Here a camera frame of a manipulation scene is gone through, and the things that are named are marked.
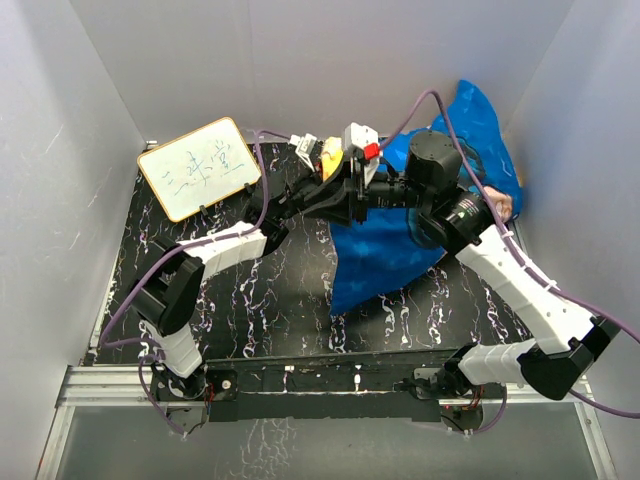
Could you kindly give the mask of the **orange and blue pillowcase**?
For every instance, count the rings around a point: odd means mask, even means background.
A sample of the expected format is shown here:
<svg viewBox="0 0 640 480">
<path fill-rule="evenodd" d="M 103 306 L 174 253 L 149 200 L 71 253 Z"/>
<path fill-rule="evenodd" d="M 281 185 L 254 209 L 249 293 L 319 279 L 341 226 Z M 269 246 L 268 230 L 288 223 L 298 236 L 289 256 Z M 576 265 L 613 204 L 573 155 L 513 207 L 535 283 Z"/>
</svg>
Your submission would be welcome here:
<svg viewBox="0 0 640 480">
<path fill-rule="evenodd" d="M 498 115 L 479 86 L 458 82 L 447 113 L 469 166 L 507 223 L 523 208 L 523 189 L 502 138 Z M 407 286 L 448 252 L 419 208 L 372 208 L 363 223 L 329 224 L 337 254 L 330 313 L 345 314 L 380 294 Z"/>
</svg>

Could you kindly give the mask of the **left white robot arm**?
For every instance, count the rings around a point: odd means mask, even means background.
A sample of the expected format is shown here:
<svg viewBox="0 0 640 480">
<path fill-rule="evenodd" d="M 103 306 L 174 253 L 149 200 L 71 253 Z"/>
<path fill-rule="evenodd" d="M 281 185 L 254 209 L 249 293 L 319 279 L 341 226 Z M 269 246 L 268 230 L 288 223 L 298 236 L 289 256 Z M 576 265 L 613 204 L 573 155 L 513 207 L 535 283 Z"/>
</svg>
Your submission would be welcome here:
<svg viewBox="0 0 640 480">
<path fill-rule="evenodd" d="M 289 233 L 285 221 L 309 210 L 320 185 L 317 173 L 294 182 L 273 176 L 252 191 L 235 225 L 194 240 L 155 244 L 149 269 L 130 291 L 130 307 L 158 349 L 153 362 L 164 366 L 164 383 L 174 394 L 194 399 L 205 391 L 204 362 L 189 326 L 202 284 L 279 248 Z"/>
</svg>

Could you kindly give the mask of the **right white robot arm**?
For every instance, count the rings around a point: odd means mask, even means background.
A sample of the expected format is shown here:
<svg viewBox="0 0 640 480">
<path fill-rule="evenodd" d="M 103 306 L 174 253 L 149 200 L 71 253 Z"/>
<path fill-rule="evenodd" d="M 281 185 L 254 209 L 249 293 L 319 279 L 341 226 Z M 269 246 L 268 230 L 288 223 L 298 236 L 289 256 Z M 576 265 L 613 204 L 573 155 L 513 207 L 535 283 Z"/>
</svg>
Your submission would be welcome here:
<svg viewBox="0 0 640 480">
<path fill-rule="evenodd" d="M 316 148 L 309 163 L 319 183 L 305 198 L 308 215 L 350 226 L 364 222 L 374 207 L 407 208 L 415 243 L 436 244 L 473 270 L 532 335 L 514 344 L 462 347 L 433 386 L 466 397 L 480 385 L 518 383 L 561 400 L 619 333 L 612 320 L 567 299 L 524 254 L 485 189 L 460 183 L 460 170 L 470 166 L 456 137 L 415 134 L 401 172 L 379 172 L 384 158 L 378 135 L 358 124 Z"/>
</svg>

